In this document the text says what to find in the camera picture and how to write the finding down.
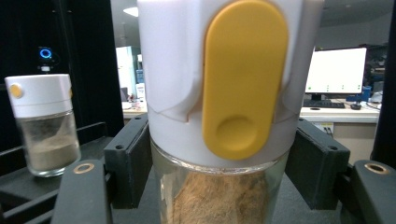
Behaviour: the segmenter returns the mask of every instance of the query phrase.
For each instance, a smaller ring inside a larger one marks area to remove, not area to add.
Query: yellow flip tab
[[[288,48],[288,26],[270,1],[236,1],[221,10],[205,37],[203,136],[228,160],[267,142]]]

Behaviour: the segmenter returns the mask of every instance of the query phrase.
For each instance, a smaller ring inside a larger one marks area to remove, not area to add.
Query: computer monitor
[[[320,100],[323,93],[361,93],[366,48],[315,51],[305,93]]]

